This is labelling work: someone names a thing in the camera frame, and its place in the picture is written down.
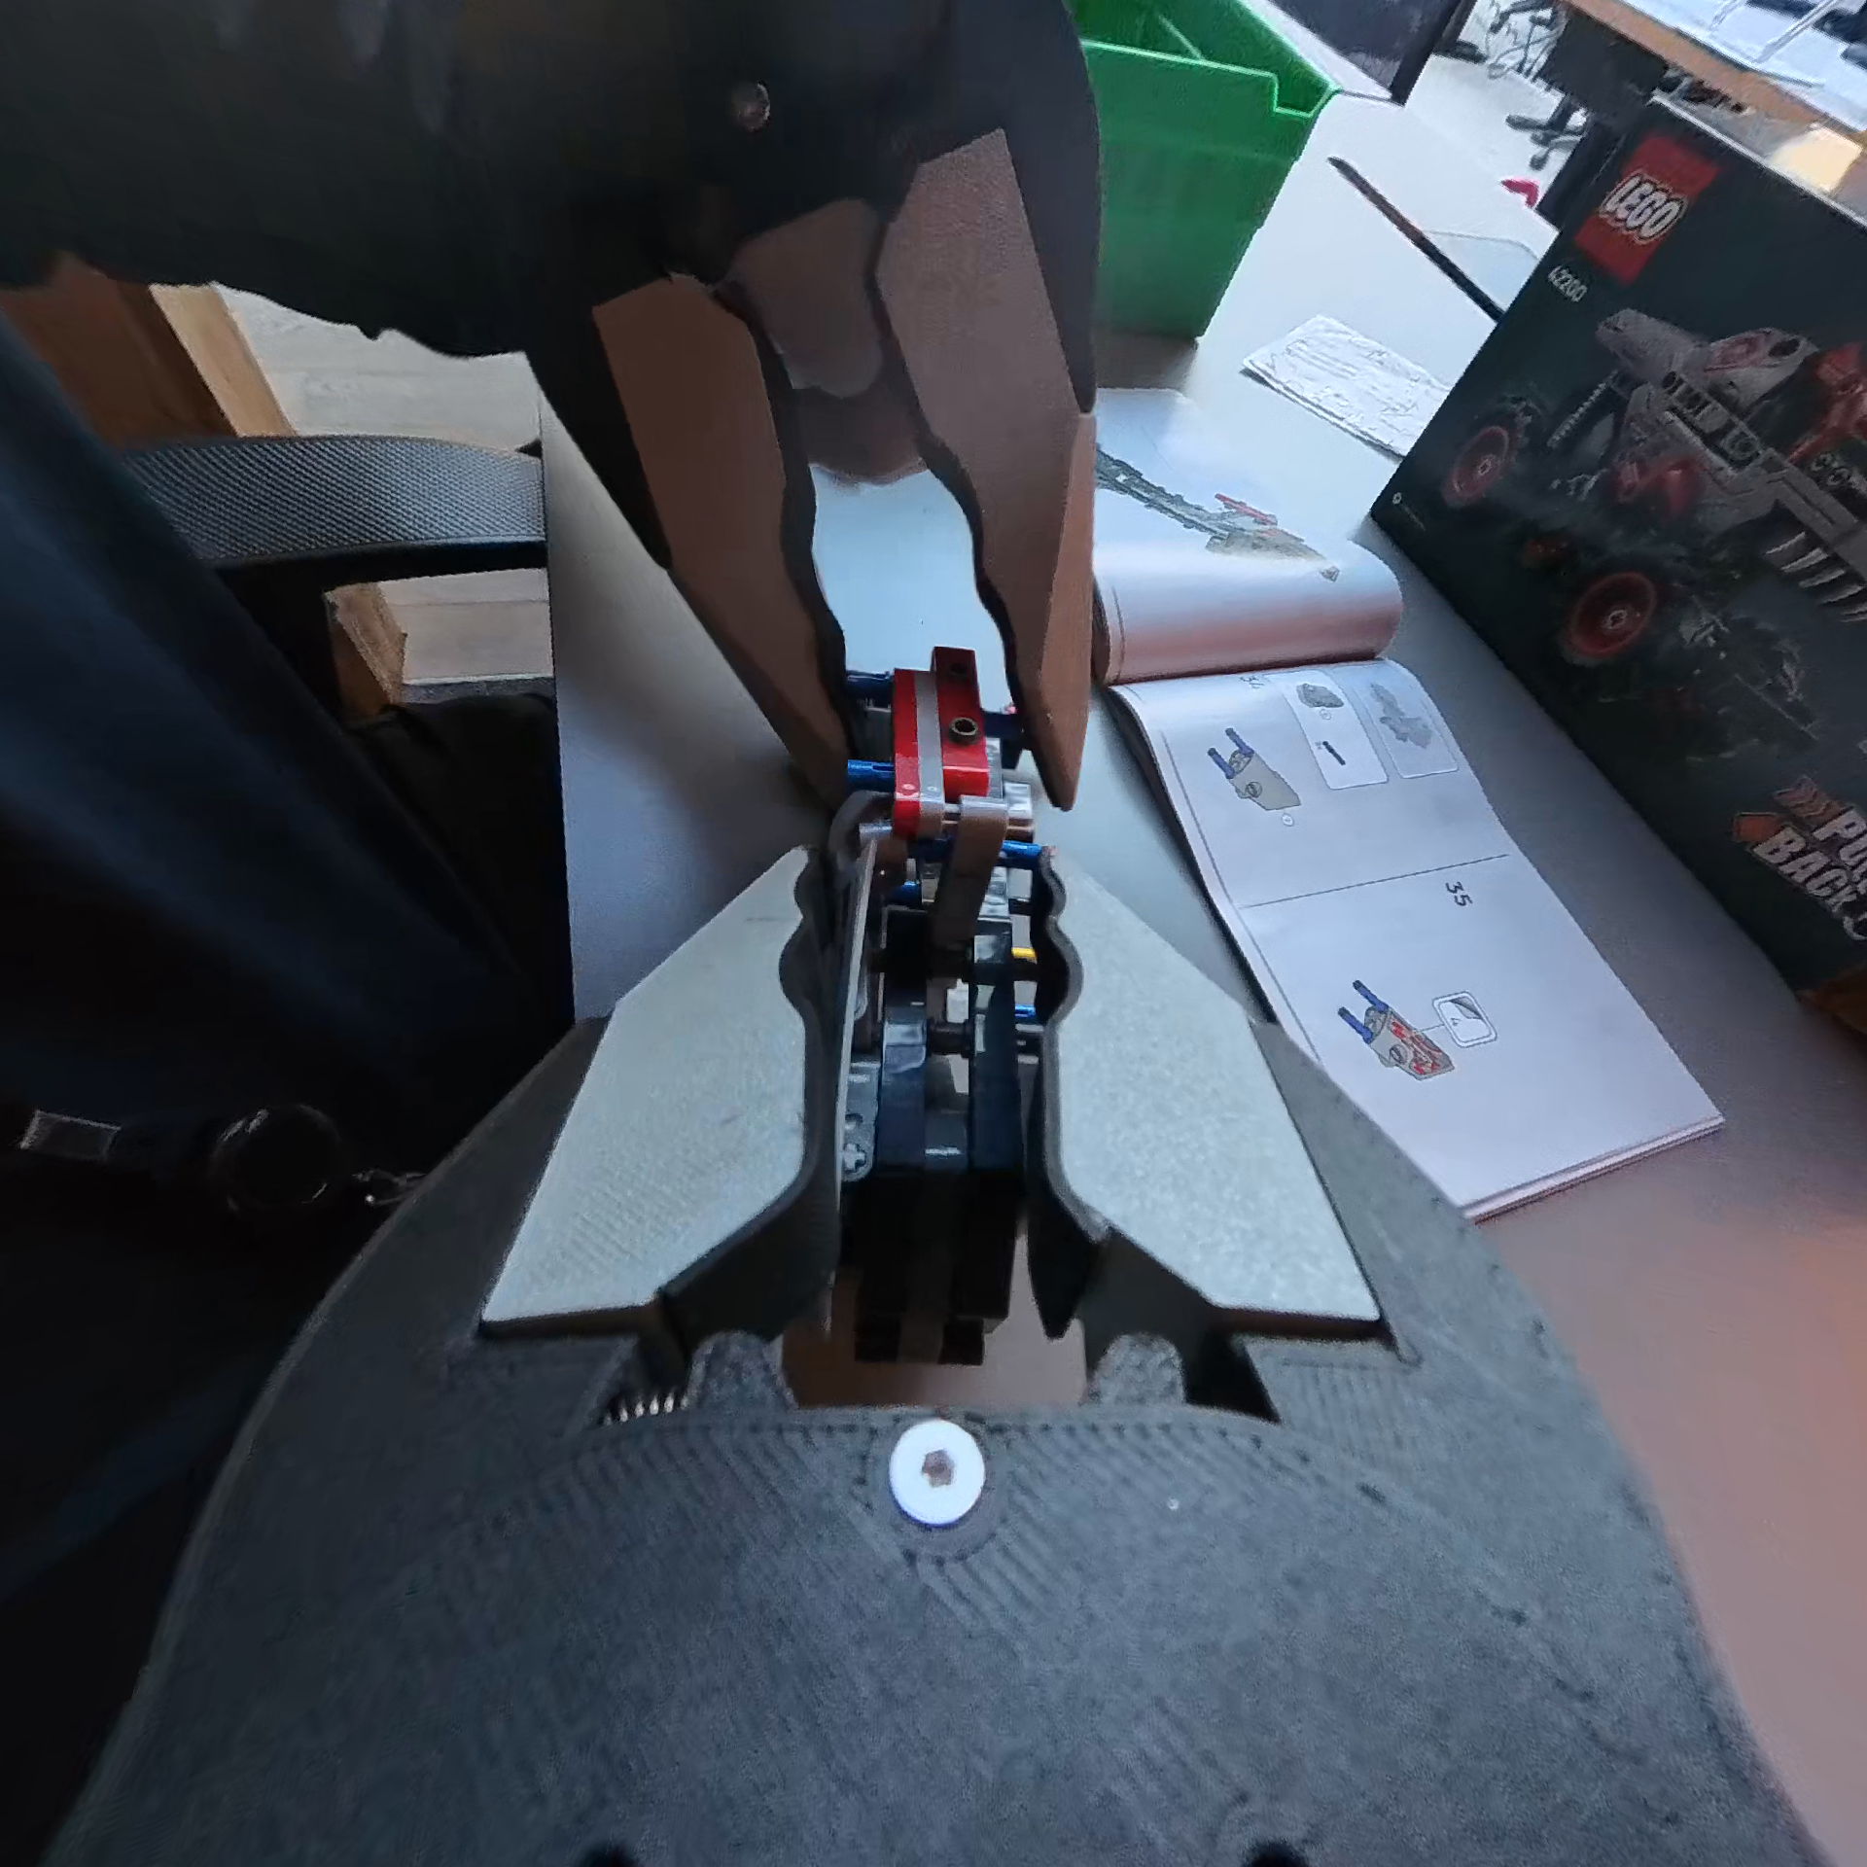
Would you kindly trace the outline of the wooden furniture panel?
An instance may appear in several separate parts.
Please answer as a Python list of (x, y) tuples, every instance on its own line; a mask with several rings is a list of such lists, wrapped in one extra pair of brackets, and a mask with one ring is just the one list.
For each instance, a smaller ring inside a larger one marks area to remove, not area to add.
[[(213, 287), (143, 287), (59, 259), (49, 285), (6, 288), (5, 318), (97, 437), (118, 448), (183, 437), (292, 436), (247, 336)], [(309, 661), (350, 718), (405, 696), (405, 628), (378, 586), (319, 595), (328, 645)]]

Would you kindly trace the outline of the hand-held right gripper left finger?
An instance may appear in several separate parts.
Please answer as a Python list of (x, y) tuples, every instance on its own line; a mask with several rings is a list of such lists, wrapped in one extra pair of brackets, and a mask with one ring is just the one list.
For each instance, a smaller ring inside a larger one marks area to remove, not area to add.
[(616, 1002), (485, 1333), (783, 1337), (837, 1252), (837, 967), (825, 854), (795, 847)]

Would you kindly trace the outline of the green plastic bin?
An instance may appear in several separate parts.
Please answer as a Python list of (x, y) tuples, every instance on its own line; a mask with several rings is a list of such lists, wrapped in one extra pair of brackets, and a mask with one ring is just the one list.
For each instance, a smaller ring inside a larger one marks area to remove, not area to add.
[(1242, 2), (1072, 2), (1102, 140), (1096, 315), (1198, 339), (1337, 94)]

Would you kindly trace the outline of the light wooden desk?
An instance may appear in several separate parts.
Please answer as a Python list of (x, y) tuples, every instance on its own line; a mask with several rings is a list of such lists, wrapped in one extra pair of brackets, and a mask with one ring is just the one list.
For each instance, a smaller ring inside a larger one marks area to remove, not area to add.
[(1864, 133), (1862, 5), (1562, 2), (1616, 39), (1770, 119)]

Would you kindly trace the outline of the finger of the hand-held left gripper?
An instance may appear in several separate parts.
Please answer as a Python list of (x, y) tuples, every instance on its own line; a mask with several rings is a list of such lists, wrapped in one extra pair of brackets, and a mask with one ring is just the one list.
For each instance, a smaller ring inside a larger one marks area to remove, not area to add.
[(1091, 699), (1094, 413), (1072, 377), (1006, 130), (921, 162), (872, 292), (1047, 799), (1082, 786)]
[(853, 757), (844, 635), (814, 567), (814, 487), (775, 349), (731, 302), (663, 278), (592, 313), (696, 619), (801, 767), (837, 799)]

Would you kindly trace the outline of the red and black lego assembly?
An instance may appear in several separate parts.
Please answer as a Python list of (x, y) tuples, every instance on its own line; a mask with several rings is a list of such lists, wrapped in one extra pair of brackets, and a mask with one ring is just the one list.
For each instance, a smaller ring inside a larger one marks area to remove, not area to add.
[(857, 1363), (977, 1370), (1012, 1314), (1042, 1043), (1022, 733), (963, 646), (847, 697), (836, 1290)]

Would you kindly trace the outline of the black lego set box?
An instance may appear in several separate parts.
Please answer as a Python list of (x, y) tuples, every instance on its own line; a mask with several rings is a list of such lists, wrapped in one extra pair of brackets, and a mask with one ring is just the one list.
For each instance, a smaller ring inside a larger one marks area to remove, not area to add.
[(1862, 1034), (1862, 218), (1650, 99), (1370, 519)]

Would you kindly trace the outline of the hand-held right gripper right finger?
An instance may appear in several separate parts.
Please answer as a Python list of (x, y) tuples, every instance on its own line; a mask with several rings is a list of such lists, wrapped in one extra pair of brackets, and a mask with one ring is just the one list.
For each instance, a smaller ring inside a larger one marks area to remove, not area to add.
[(1247, 1008), (1061, 852), (1033, 873), (1028, 1268), (1061, 1337), (1364, 1337), (1382, 1311)]

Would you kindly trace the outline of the black office chair base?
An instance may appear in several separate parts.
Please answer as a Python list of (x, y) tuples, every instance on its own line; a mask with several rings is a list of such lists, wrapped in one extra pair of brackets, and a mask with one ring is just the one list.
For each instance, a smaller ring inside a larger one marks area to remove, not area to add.
[(1547, 95), (1547, 110), (1522, 113), (1511, 110), (1505, 127), (1527, 140), (1530, 155), (1525, 170), (1540, 175), (1555, 155), (1573, 150), (1583, 135), (1594, 127), (1594, 113), (1565, 89), (1553, 89)]

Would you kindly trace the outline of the open lego instruction booklet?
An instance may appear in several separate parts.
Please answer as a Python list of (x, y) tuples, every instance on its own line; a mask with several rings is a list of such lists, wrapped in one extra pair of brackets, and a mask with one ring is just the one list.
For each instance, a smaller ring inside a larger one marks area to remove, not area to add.
[(1094, 437), (1096, 681), (1286, 1036), (1476, 1221), (1716, 1134), (1386, 655), (1386, 562), (1176, 392), (1105, 393)]

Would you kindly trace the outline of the person's dark blue clothing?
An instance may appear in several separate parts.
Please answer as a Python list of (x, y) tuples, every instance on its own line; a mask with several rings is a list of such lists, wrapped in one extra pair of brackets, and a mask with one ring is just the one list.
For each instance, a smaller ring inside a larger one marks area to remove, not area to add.
[[(5, 1100), (426, 1170), (558, 1028), (538, 964), (12, 334), (2, 407)], [(129, 1596), (368, 1226), (5, 1153), (5, 1611)]]

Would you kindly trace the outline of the white sticker sheet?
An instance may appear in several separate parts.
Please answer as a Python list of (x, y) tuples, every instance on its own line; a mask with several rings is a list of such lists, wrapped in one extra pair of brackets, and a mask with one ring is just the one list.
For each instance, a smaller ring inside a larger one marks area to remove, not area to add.
[(1390, 459), (1402, 459), (1452, 386), (1337, 318), (1311, 315), (1257, 345), (1242, 373)]

